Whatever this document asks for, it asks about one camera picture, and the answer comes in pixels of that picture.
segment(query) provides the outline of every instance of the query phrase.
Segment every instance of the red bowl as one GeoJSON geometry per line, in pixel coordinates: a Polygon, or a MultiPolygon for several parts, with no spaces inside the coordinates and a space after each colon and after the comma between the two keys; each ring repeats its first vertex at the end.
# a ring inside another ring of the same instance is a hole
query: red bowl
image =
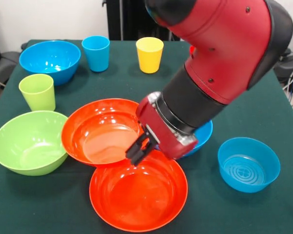
{"type": "Polygon", "coordinates": [[[62,130],[67,153],[84,164],[114,165],[141,134],[136,117],[138,103],[111,98],[94,101],[75,111],[62,130]]]}
{"type": "Polygon", "coordinates": [[[116,167],[97,168],[89,195],[106,223],[127,232],[149,232],[181,212],[188,183],[177,162],[154,150],[137,167],[126,160],[116,167]]]}

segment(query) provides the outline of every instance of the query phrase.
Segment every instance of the table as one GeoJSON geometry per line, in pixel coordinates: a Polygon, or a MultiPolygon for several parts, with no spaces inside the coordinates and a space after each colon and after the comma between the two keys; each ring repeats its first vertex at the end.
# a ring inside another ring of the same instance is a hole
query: table
{"type": "MultiPolygon", "coordinates": [[[[81,49],[80,41],[73,41],[81,49]]],[[[140,101],[161,90],[188,57],[185,42],[165,42],[160,70],[140,72],[135,43],[112,41],[109,69],[91,72],[82,55],[74,78],[56,87],[56,111],[69,116],[102,98],[140,101]]],[[[18,65],[0,99],[0,127],[29,112],[18,90],[26,72],[18,65]]],[[[293,110],[275,75],[268,73],[251,91],[213,119],[209,142],[179,160],[189,194],[181,213],[155,234],[293,234],[293,110]],[[272,147],[281,162],[279,178],[257,194],[231,189],[220,177],[219,146],[231,137],[253,137],[272,147]]],[[[0,234],[121,234],[104,223],[90,204],[94,168],[72,158],[51,174],[28,177],[0,166],[0,234]]]]}

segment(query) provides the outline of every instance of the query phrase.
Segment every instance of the red robot arm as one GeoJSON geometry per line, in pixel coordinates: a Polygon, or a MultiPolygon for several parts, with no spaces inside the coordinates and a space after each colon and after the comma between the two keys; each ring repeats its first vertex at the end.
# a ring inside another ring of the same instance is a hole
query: red robot arm
{"type": "Polygon", "coordinates": [[[293,35],[291,17],[273,0],[146,0],[146,9],[196,50],[140,103],[145,133],[127,151],[134,165],[156,144],[168,158],[189,152],[193,132],[271,70],[293,35]]]}

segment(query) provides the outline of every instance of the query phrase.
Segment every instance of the green bowl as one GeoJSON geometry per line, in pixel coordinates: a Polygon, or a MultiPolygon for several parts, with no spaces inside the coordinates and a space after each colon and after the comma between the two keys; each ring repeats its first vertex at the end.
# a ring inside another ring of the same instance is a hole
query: green bowl
{"type": "Polygon", "coordinates": [[[67,158],[61,132],[67,117],[53,111],[33,111],[0,128],[0,164],[26,176],[42,176],[67,158]]]}

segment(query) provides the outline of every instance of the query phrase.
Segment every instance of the plastic bowl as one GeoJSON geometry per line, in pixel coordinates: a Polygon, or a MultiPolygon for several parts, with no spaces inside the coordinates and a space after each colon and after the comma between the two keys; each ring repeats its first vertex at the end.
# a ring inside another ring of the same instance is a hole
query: plastic bowl
{"type": "Polygon", "coordinates": [[[193,153],[197,152],[199,149],[202,148],[202,146],[209,140],[211,137],[211,134],[213,132],[213,122],[210,120],[205,125],[200,127],[195,131],[195,136],[198,139],[199,143],[196,144],[193,150],[191,150],[189,153],[184,155],[183,157],[188,157],[192,155],[193,153]]]}
{"type": "Polygon", "coordinates": [[[62,143],[74,159],[99,167],[126,158],[126,150],[141,134],[138,103],[111,98],[89,103],[75,111],[62,131],[62,143]]]}
{"type": "Polygon", "coordinates": [[[21,53],[20,65],[29,74],[48,74],[54,85],[65,84],[75,74],[81,58],[80,49],[67,41],[37,43],[21,53]]]}
{"type": "Polygon", "coordinates": [[[221,177],[232,188],[256,193],[277,179],[280,162],[264,143],[246,137],[233,138],[218,151],[221,177]]]}
{"type": "Polygon", "coordinates": [[[26,176],[57,169],[67,158],[61,130],[67,117],[53,111],[29,112],[0,128],[0,164],[26,176]]]}
{"type": "Polygon", "coordinates": [[[137,167],[126,160],[117,167],[97,168],[89,195],[106,223],[127,232],[149,232],[181,212],[188,183],[176,161],[152,151],[137,167]]]}

